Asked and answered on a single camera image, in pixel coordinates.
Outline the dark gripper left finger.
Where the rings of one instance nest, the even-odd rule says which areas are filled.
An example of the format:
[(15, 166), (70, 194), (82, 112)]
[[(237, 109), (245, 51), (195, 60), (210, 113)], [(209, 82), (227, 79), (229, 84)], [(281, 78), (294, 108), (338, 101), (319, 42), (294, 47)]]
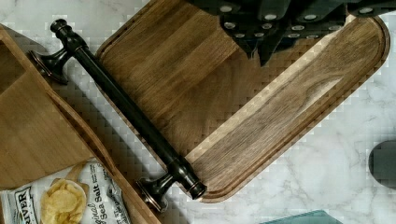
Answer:
[(291, 0), (187, 0), (190, 4), (219, 17), (224, 32), (249, 59), (258, 52), (260, 60), (291, 47), (285, 37), (290, 23), (287, 14)]

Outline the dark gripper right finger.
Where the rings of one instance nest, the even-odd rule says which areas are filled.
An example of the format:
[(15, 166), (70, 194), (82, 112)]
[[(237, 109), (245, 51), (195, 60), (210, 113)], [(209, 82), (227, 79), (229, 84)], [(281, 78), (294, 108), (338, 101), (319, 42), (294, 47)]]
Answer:
[(271, 24), (258, 48), (264, 66), (296, 39), (315, 39), (341, 29), (347, 15), (369, 18), (395, 10), (395, 0), (261, 0), (258, 18)]

